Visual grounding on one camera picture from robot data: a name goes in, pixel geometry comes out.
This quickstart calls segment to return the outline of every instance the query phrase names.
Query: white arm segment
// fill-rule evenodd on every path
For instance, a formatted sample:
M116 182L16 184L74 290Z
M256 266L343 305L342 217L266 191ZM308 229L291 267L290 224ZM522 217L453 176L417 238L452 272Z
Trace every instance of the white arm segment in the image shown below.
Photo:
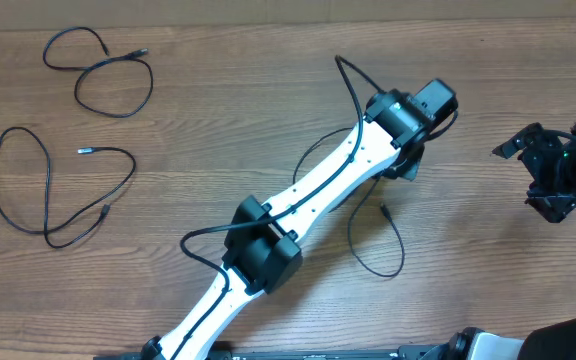
M350 163L339 176L317 195L302 205L295 213L287 215L277 223L286 232L294 230L298 238L303 240L317 223L337 204L346 198L357 186L392 165L400 150L390 144L392 137L384 131L377 122L363 123L363 135L355 160ZM303 179L282 193L268 199L266 203L272 206L271 215L286 210L290 205L297 203L308 195L317 186L330 177L343 163L355 146L357 140L357 126L350 132L344 142L335 149L324 161L319 163ZM217 337L235 318L235 316L250 301L259 297L263 291L254 295L247 295L246 285L231 269L228 270L230 278L230 291L221 303L195 330L192 338L177 355L176 360L204 360ZM173 331L165 335L159 345L165 359L171 359L175 350L181 344L183 337L197 320L206 312L217 299L224 286L224 279L218 275L208 292L188 314L184 321Z

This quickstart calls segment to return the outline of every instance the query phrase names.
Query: cable plug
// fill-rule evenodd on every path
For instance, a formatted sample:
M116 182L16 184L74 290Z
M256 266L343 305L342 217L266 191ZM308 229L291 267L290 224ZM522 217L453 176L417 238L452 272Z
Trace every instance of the cable plug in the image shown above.
M144 56L146 54L148 54L148 49L144 48L144 49L139 49L139 50L135 50L135 51L131 52L130 54L126 55L126 58L134 59L134 58L138 58L140 56Z
M110 212L110 204L104 204L104 207L101 208L101 216L105 217Z
M106 54L106 56L110 57L110 51L108 51L108 47L106 46L106 44L104 44L104 42L101 42L101 48L104 50L104 54Z
M92 154L97 151L96 148L81 148L77 150L77 154Z
M386 207L386 204L381 203L379 204L379 208L381 209L381 213L384 214L386 219L392 221L392 216L390 215L390 210Z

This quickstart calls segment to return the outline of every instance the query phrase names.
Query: wooden table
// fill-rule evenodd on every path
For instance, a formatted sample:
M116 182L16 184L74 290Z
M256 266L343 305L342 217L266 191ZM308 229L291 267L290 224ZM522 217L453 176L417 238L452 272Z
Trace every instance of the wooden table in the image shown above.
M100 31L112 55L148 47L152 99L137 115L109 119L77 105L78 76L45 67L50 32L0 33L0 134L30 128L53 159L50 223L138 172L90 239L61 251L0 217L0 359L90 359L138 349L178 324L215 273L184 257L189 230L230 221L249 194L263 200L290 184L301 153L354 121L335 68L342 54L383 87L415 92L441 77L461 117L427 146L417 179L384 181L359 214L354 236L377 269L396 268L391 208L406 265L382 280L349 255L345 223L359 200L328 216L304 242L305 264L282 289L255 301L221 340L240 350L394 347L446 341L465 326L524 337L576 313L576 210L562 224L523 204L531 178L490 150L525 125L576 121L576 19L415 21L299 26ZM59 40L49 58L90 65L102 56L87 33ZM372 95L352 76L362 103ZM121 111L147 90L134 64L102 68L82 96ZM304 169L340 141L326 143ZM40 228L45 160L11 134L1 155L2 204ZM358 194L367 190L361 187ZM98 209L56 234L67 241ZM217 261L224 234L191 248Z

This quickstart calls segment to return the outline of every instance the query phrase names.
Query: black cable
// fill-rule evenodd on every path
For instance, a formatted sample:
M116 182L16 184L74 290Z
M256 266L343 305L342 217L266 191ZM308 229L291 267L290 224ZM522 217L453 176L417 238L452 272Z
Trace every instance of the black cable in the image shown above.
M92 66L54 66L54 65L49 64L48 61L46 60L46 54L48 53L48 49L50 48L50 46L52 46L52 43L55 42L55 40L57 40L62 35L69 33L71 31L75 31L75 30L86 30L86 31L91 32L93 35L95 35L97 40L99 40L99 43L101 44L101 48L103 49L104 53L109 58L102 60L102 61L100 61L100 62L98 62ZM133 51L133 52L128 53L128 54L123 55L123 56L111 58L110 53L108 52L108 47L106 46L106 44L104 44L104 42L101 40L101 37L93 29L85 27L85 26L75 26L75 27L71 27L71 28L68 28L68 29L65 29L65 30L58 32L55 36L53 36L50 40L48 40L48 43L46 44L46 47L44 48L43 60L44 60L44 64L46 64L46 66L48 66L49 68L51 68L53 70L83 71L81 73L81 75L79 76L79 78L77 79L77 82L75 83L75 100L77 100L77 103L79 103L79 105L83 106L85 109L88 109L92 112L96 112L97 114L101 114L101 115L105 115L105 116L109 116L109 117L113 117L113 118L127 118L129 116L136 114L139 110L141 110L141 108L143 108L146 105L146 103L150 99L150 95L152 94L152 89L154 86L154 77L152 75L152 69L150 68L150 65L148 65L147 62L145 62L141 59L138 59L139 57L144 56L147 53L148 53L148 49L139 49L139 50ZM148 69L148 74L150 75L150 90L148 91L148 95L146 95L146 98L144 99L144 101L139 106L137 106L137 108L135 110L133 110L129 113L125 113L125 114L113 114L113 113L93 109L90 106L81 102L81 100L79 99L79 88L81 87L81 83L84 81L84 79L86 79L86 77L93 70L99 69L102 66L112 64L112 63L117 62L117 61L134 61L134 62L138 62L138 63L146 66L146 68Z
M341 129L337 129L329 134L326 134L324 136L322 136L319 140L317 140L314 144L312 144L308 150L306 150L306 152L301 155L301 159L299 159L299 162L297 162L297 166L295 166L295 171L293 171L292 173L292 184L294 185L297 182L297 172L299 171L299 167L301 166L301 164L304 162L304 160L306 160L306 157L308 157L308 155L310 155L311 152L315 151L315 149L317 149L319 147L319 145L321 144L322 141L328 139L329 137L336 135L342 131L350 131L353 128L351 127L347 127L347 128L341 128Z
M363 262L363 260L361 260L359 255L357 255L357 253L355 252L355 249L352 245L352 221L354 220L355 216L359 212L359 209L361 209L361 207L364 205L366 200L368 200L368 198L372 194L373 190L375 190L375 187L377 187L379 180L381 180L382 174L383 174L383 171L381 173L379 173L379 175L377 175L377 177L375 178L375 182L372 184L372 186L370 187L370 189L368 190L366 195L364 195L364 197L361 199L359 204L357 204L357 207L355 207L355 210L353 210L352 214L350 215L350 218L348 218L348 234L347 234L348 236L347 237L348 237L348 247L350 248L350 252L355 257L355 259L357 259L357 261L359 261L361 266L364 267L364 269L370 271L371 273L373 273L379 277L392 279L392 278L396 277L397 275L399 275L401 270L404 268L404 261L406 259L406 251L404 250L404 242L401 239L401 235L399 234L399 230L397 230L397 226L395 225L395 222L393 221L392 216L390 215L390 211L388 210L388 208L386 207L386 205L384 203L381 203L379 208L381 209L381 213L384 215L386 220L388 220L388 222L390 222L390 225L392 226L393 230L395 230L395 234L397 234L397 239L399 239L399 246L401 247L401 262L399 263L399 269L397 269L397 271L395 271L392 274L382 274L382 273L379 273L379 272L371 269L368 265L366 265Z
M49 203L49 195L50 195L50 182L51 182L51 160L50 160L50 155L48 154L48 150L46 149L46 147L44 146L44 144L41 142L41 140L39 140L39 138L37 137L37 135L35 135L32 131L26 129L25 127L20 127L20 126L13 126L10 127L8 129L6 129L0 136L0 150L1 150L1 145L3 144L4 141L4 137L6 136L6 134L8 134L9 132L13 131L13 130L23 130L25 132L27 132L28 134L30 134L35 141L37 141L37 143L39 144L39 146L41 147L41 149L44 151L44 155L46 155L46 189L44 191L44 224L43 224L43 229L42 230L29 230L29 229L25 229L17 224L15 224L9 217L8 215L6 215L6 213L4 213L3 209L1 208L0 205L0 214L1 216L8 222L8 224L10 224L12 227L14 227L15 229L22 231L26 234L31 234L31 235L43 235L44 239L46 240L46 244L48 244L48 246L50 246L53 249L62 249L65 248L67 246L70 246L74 243L76 243L77 241L81 240L84 236L86 236L88 233L90 233L94 228L96 228L99 224L101 224L101 222L106 218L106 215L108 215L108 212L110 211L110 204L105 204L103 206L103 208L101 209L101 213L99 214L99 218L97 219L97 221L90 227L88 228L86 231L84 231L83 233L81 233L79 236L77 236L76 238L74 238L73 240L65 243L65 244L61 244L61 245L55 245L53 244L50 239L48 238L49 234L55 233L61 229L63 229L64 227L66 227L68 224L70 224L73 220L75 220L79 215L81 215L84 211L90 209L91 207L97 205L98 203L100 203L101 201L105 200L106 198L108 198L109 196L111 196L112 194L114 194L117 190L119 190L119 188L121 188L127 181L128 179L130 179L130 177L132 176L132 174L135 172L135 169L137 168L137 162L135 160L135 158L132 156L132 154L130 154L128 151L124 150L124 149L120 149L120 148L115 148L115 147L89 147L89 148L83 148L83 149L79 149L79 153L80 154L92 154L95 152L100 152L100 151L117 151L117 152L121 152L123 154L125 154L126 156L128 156L130 158L130 160L132 160L132 169L130 170L130 173L128 174L128 176L126 176L117 186L115 186L114 189L112 189L111 191L109 191L108 193L106 193L104 196L100 197L99 199L93 201L92 203L84 206L81 210L77 211L73 216L71 216L68 220L66 220L66 222L64 222L61 225L58 225L56 227L53 227L51 229L48 228L48 203Z
M443 135L446 131L448 131L448 129L450 129L450 127L455 123L455 121L457 120L457 117L459 117L459 112L457 110L455 110L452 113L452 119L450 120L450 122L448 123L448 125L444 126L441 130L435 131L432 134L428 135L428 139L426 139L426 141L432 141L435 140L436 138L440 137L441 135Z
M293 172L292 175L292 183L293 185L296 183L297 180L297 171L299 170L299 167L301 166L301 164L304 162L304 160L306 159L306 157L308 155L310 155L310 153L312 153L320 144L322 141L324 141L325 139L338 134L342 131L347 131L347 130L352 130L352 128L341 128L341 129L337 129L331 133L328 133L324 136L322 136L319 140L317 140L314 144L312 144L312 146L310 146L308 148L308 150L306 150L306 152L301 156L301 158L299 159L299 162L297 163L297 166L295 166L295 171ZM376 271L374 271L373 269L371 269L368 265L366 265L363 260L361 260L361 258L359 257L359 255L357 255L357 253L355 253L355 250L353 248L352 245L352 232L351 232L351 228L352 228L352 221L354 220L355 216L357 215L357 212L359 212L359 209L361 209L361 207L364 205L364 203L366 202L366 200L368 200L368 198L370 197L370 195L372 194L373 190L375 189L375 187L377 186L377 183L379 182L379 180L381 179L382 174L384 173L384 171L380 172L377 177L375 178L375 182L373 183L373 185L370 187L370 189L368 190L368 192L366 193L366 195L364 195L364 197L361 199L361 201L359 202L359 204L357 205L357 207L355 208L355 210L352 212L352 214L350 215L350 218L348 218L348 232L347 232L347 238L348 238L348 247L350 249L350 252L352 253L352 255L357 259L357 261L359 261L359 263L361 264L361 266L363 266L366 270L368 270L369 272L380 276L380 277L385 277L385 278L394 278L397 275L399 275L399 273L401 272L401 270L403 269L404 266L404 259L406 257L406 252L404 250L404 243L403 240L401 238L401 235L399 234L399 230L397 229L397 226L395 225L394 220L392 219L392 216L390 215L390 211L388 210L388 208L386 207L385 204L381 204L380 208L381 208L381 212L384 215L384 217L386 218L386 220L388 220L390 222L390 225L392 226L392 228L395 230L395 234L397 234L397 238L399 239L399 245L401 246L401 264L399 265L399 269L392 273L392 274L381 274L378 273ZM335 210L337 210L340 206L342 206L346 200L348 200L348 197L346 199L344 199L339 205L337 205L334 209L330 210L330 212L333 212Z
M224 269L222 269L219 265L211 262L210 260L207 260L207 259L205 259L199 255L192 253L186 247L186 242L189 239L191 239L195 236L199 236L199 235L210 234L210 233L221 232L221 231L244 229L244 228L250 228L250 227L256 227L256 226L271 224L271 223L281 219L282 217L295 212L295 210L297 210L300 206L302 206L303 204L308 202L308 200L312 199L322 189L324 189L326 186L328 186L335 178L337 178L337 176L339 176L339 174L341 174L344 171L344 169L346 169L346 167L350 163L353 162L355 155L357 154L357 151L359 150L359 145L361 143L361 138L362 138L363 129L364 129L364 124L363 124L364 121L363 121L363 112L361 110L361 105L359 103L359 98L357 97L357 93L355 92L355 89L352 87L352 84L350 83L350 80L348 79L348 75L346 74L346 71L344 70L343 65L347 65L351 69L355 70L357 73L359 73L359 75L361 75L364 79L366 79L366 81L371 82L371 84L374 84L374 82L372 80L369 80L370 78L368 77L368 75L366 75L364 72L360 71L354 64L350 63L348 60L342 58L339 55L335 56L335 63L337 65L337 69L339 70L339 73L341 74L342 79L344 80L344 84L346 84L346 88L348 89L348 92L350 93L350 96L352 97L353 105L355 106L355 110L357 112L357 119L358 119L358 122L357 122L357 124L358 124L358 126L357 126L357 141L355 142L354 148L352 149L352 151L350 152L350 154L348 155L346 160L343 162L343 164L332 175L330 175L330 177L328 177L328 179L326 179L323 183L321 183L321 185L319 185L317 188L315 188L308 195L306 195L301 200L299 200L296 204L290 206L288 209L284 210L283 212L281 212L275 216L271 216L271 217L262 219L262 220L251 221L251 222L246 222L246 223L239 223L239 224L227 224L227 225L213 226L213 227L208 227L208 228L204 228L204 229L194 230L194 231L187 233L186 235L184 235L181 238L181 240L179 241L179 246L181 247L181 251L183 251L183 253L186 254L186 256L188 256L194 260L197 260L197 261L201 262L202 264L204 264L204 265L216 270L217 272L219 272L219 274L221 274L221 276L224 277L224 287L221 290L221 294L219 294L219 296L217 297L215 302L212 304L212 306L210 306L210 308L208 310L206 310L206 312L195 322L195 324L190 328L190 330L188 330L188 333L186 333L181 344L179 344L179 346L177 347L177 349L173 353L170 360L175 360L177 358L177 355L179 355L179 353L181 352L181 349L183 349L183 347L186 345L188 340L192 337L192 334L195 332L195 330L197 330L197 328L204 322L204 320L206 320L206 318L208 316L210 316L210 314L215 310L215 308L219 305L219 303L221 303L223 298L226 296L226 293L230 289L230 279L228 278L228 274L226 273L226 271Z
M537 135L537 134L546 134L546 135L550 134L550 135L553 135L553 136L559 136L559 137L566 138L566 139L568 139L568 140L576 141L576 136L575 136L575 135L569 134L569 133L567 133L567 132L559 131L559 130L534 130L534 131L530 131L530 132L527 132L526 134L524 134L524 136L522 136L521 141L522 141L524 144L526 144L526 146L530 147L530 146L531 146L531 145L530 145L531 143L530 143L530 142L526 142L526 141L525 141L525 138L528 137L528 136L530 136L530 135Z

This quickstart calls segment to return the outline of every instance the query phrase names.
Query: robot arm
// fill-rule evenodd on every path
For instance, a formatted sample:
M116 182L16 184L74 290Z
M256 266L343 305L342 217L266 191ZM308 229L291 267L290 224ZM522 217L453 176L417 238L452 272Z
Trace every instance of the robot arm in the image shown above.
M218 276L177 328L151 339L141 354L124 356L133 356L131 360L206 359L219 334L244 306L263 292L272 293L297 271L303 261L298 243L355 188L386 169L391 170L391 178L414 178L424 142L443 133L433 130L450 114L452 121L456 119L457 106L455 93L438 79L416 95L393 89L373 96L348 137L302 180L263 204L250 196L239 205L220 268L228 280ZM352 161L339 172L355 146ZM295 209L298 202L302 204ZM278 215L290 209L294 211ZM252 223L260 225L236 227Z
M299 201L304 194L315 189L322 179L327 179L345 161L357 139L357 127L348 135L341 145L324 161L310 171L303 179L269 198L264 205L270 205L270 214L275 215ZM401 149L392 145L393 138L376 122L367 123L364 120L364 130L360 151L350 166L337 176L332 183L310 199L295 213L277 220L284 230L297 234L295 243L305 239L321 219L339 202L345 199L357 186L371 176L383 171L397 160ZM230 291L210 313L208 318L195 330L192 338L183 347L178 359L205 359L219 334L234 319L234 317L252 300L263 294L263 290L254 294L246 292L247 284L235 272L234 268L227 270L230 278ZM184 321L160 341L161 354L164 359L171 359L183 337L197 322L199 317L215 302L224 286L224 279L217 276L208 292Z
M534 331L523 341L474 328L456 333L444 353L423 360L576 359L576 319Z
M571 141L562 144L560 137ZM534 179L526 203L549 222L563 221L576 208L576 124L571 134L528 125L493 154L508 159L518 151L518 160Z

